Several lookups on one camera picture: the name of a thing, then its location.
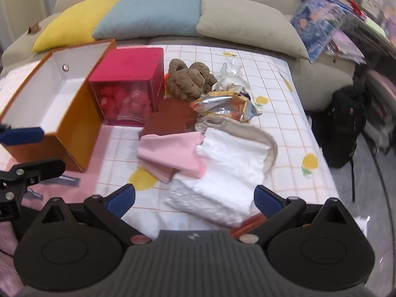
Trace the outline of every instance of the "white towel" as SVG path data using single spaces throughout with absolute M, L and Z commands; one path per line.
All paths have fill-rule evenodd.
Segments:
M 207 158 L 201 179 L 176 174 L 167 203 L 227 227 L 238 227 L 259 213 L 253 192 L 264 181 L 263 165 L 268 146 L 208 128 L 197 153 Z

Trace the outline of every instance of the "open orange box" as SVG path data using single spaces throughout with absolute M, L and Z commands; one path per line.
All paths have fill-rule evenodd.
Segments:
M 88 83 L 114 40 L 49 52 L 23 81 L 0 114 L 13 129 L 40 127 L 39 143 L 3 145 L 20 163 L 59 157 L 72 171 L 88 167 L 102 114 Z

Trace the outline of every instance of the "white door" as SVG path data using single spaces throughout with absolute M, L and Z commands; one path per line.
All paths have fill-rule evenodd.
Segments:
M 44 0 L 0 0 L 11 40 L 48 16 Z

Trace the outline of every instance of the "lemon print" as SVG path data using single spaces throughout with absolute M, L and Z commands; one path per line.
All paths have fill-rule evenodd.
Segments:
M 266 104 L 268 104 L 268 98 L 264 96 L 258 96 L 256 98 L 256 107 L 261 108 Z
M 282 79 L 285 82 L 286 86 L 288 86 L 289 91 L 292 93 L 293 92 L 293 88 L 292 88 L 292 85 L 290 84 L 290 82 L 285 77 L 283 77 L 282 75 L 280 75 L 280 76 L 282 77 Z
M 158 179 L 152 176 L 144 168 L 139 167 L 129 177 L 128 183 L 131 183 L 136 191 L 143 191 L 152 188 Z
M 316 155 L 313 153 L 308 153 L 302 159 L 302 166 L 301 166 L 302 174 L 307 178 L 311 178 L 313 174 L 313 170 L 317 169 L 318 166 L 319 163 Z
M 230 52 L 223 52 L 223 55 L 225 55 L 226 57 L 236 57 L 236 54 L 230 53 Z

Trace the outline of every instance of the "red box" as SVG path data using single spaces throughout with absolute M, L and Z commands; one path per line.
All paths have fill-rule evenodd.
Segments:
M 144 126 L 164 98 L 164 50 L 114 49 L 89 82 L 108 125 Z

